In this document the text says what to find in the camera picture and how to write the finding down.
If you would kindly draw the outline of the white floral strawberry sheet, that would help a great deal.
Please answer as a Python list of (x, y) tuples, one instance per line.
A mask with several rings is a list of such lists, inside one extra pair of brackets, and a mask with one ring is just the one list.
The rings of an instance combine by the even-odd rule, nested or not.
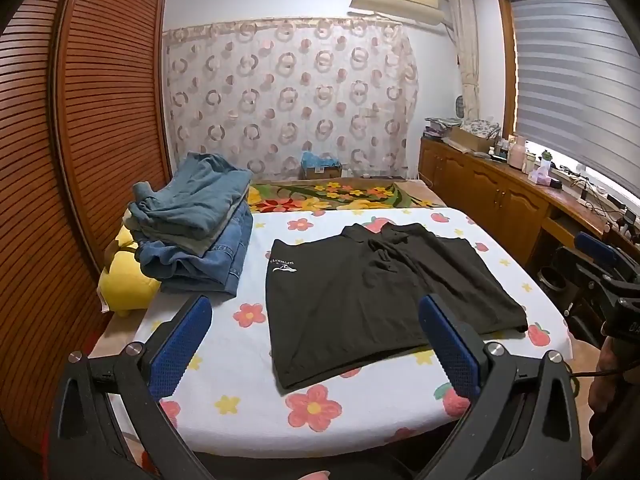
[(336, 455), (460, 417), (418, 321), (439, 294), (517, 356), (573, 354), (558, 309), (452, 208), (261, 212), (238, 290), (160, 408), (198, 452)]

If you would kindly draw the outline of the teal folded garment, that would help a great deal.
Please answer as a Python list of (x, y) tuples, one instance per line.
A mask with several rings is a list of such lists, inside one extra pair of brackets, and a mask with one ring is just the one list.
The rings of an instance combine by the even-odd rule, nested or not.
[(132, 187), (128, 209), (144, 228), (203, 238), (250, 187), (250, 172), (218, 154), (190, 153), (163, 188)]

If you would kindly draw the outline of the black pants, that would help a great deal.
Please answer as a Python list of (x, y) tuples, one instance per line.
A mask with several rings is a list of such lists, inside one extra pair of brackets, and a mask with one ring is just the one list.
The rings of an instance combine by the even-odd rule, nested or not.
[(265, 291), (273, 369), (284, 391), (428, 347), (419, 322), (427, 295), (481, 335), (527, 328), (524, 308), (467, 240), (417, 223), (386, 223), (378, 232), (354, 224), (300, 245), (275, 240)]

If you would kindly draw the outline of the grey window blind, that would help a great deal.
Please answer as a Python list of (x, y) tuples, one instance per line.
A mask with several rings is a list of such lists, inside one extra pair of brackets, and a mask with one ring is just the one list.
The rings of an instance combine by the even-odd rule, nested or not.
[(639, 192), (639, 55), (605, 0), (506, 0), (515, 130)]

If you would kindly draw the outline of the cardboard box on cabinet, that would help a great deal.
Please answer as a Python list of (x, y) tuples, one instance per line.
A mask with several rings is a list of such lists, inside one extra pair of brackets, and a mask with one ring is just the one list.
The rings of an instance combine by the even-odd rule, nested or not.
[(477, 153), (487, 153), (489, 148), (495, 144), (492, 139), (482, 138), (460, 127), (452, 127), (447, 132), (445, 140), (458, 148), (462, 148), (462, 150)]

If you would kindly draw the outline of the yellow plush toy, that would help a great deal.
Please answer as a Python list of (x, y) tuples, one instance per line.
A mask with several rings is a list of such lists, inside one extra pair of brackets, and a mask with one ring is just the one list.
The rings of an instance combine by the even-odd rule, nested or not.
[(101, 311), (127, 316), (131, 311), (146, 310), (160, 282), (142, 273), (136, 259), (138, 244), (126, 226), (121, 226), (114, 240), (104, 250), (103, 263), (96, 293)]

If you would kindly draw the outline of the wooden sideboard cabinet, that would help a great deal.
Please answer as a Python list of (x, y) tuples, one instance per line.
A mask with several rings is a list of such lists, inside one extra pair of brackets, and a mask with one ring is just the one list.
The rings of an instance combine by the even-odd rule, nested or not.
[(501, 162), (423, 138), (419, 177), (447, 206), (461, 210), (488, 232), (530, 274), (548, 266), (556, 248), (573, 247), (580, 232), (639, 259), (639, 249), (615, 231), (614, 214), (578, 203), (567, 188), (536, 185)]

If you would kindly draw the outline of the cardboard box with blue cloth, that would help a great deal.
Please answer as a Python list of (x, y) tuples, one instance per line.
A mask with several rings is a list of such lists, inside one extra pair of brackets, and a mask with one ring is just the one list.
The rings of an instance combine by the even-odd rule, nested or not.
[(334, 157), (322, 157), (303, 151), (300, 159), (300, 176), (306, 180), (333, 179), (342, 176), (342, 164)]

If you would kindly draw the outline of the blue denim folded jeans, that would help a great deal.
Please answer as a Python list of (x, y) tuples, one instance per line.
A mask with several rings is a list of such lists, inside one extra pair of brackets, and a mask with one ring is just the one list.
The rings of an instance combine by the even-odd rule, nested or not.
[(145, 276), (160, 282), (162, 292), (214, 292), (233, 298), (252, 229), (250, 207), (242, 200), (220, 237), (201, 257), (134, 232), (136, 260)]

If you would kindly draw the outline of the floral colourful blanket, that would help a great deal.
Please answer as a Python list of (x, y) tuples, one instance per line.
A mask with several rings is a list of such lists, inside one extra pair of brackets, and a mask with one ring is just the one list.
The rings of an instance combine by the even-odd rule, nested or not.
[(254, 183), (248, 190), (247, 201), (253, 212), (446, 206), (421, 180), (359, 178)]

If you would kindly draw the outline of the patterned sheer curtain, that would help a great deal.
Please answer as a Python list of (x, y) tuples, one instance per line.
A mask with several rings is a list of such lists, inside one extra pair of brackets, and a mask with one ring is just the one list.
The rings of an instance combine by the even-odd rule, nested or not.
[(305, 155), (357, 177), (405, 177), (418, 69), (401, 24), (261, 20), (168, 30), (170, 154), (216, 153), (258, 179), (297, 177)]

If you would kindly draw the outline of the pink bottle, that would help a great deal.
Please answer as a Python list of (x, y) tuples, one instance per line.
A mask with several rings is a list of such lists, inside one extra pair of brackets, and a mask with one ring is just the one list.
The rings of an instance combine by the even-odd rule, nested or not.
[(508, 151), (508, 165), (521, 171), (526, 161), (526, 139), (524, 136), (511, 136)]

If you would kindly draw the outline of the wooden louvred wardrobe door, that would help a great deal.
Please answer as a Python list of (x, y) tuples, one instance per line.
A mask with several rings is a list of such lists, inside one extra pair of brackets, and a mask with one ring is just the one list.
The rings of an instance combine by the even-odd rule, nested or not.
[(38, 448), (137, 181), (170, 176), (165, 0), (22, 0), (1, 31), (1, 419)]

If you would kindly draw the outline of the grey folded garment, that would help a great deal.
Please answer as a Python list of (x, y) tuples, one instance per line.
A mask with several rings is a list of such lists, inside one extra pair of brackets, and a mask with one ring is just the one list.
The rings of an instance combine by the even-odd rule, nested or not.
[(129, 209), (126, 209), (122, 216), (122, 225), (126, 226), (126, 228), (134, 234), (134, 238), (136, 240), (162, 242), (165, 245), (176, 246), (189, 254), (201, 257), (213, 247), (213, 244), (215, 244), (218, 238), (221, 237), (222, 232), (224, 232), (224, 229), (228, 226), (231, 220), (247, 206), (248, 203), (245, 197), (243, 197), (242, 200), (238, 200), (222, 217), (218, 226), (215, 226), (212, 232), (209, 232), (199, 240), (184, 234), (168, 234), (151, 228), (144, 228), (139, 222), (137, 222)]

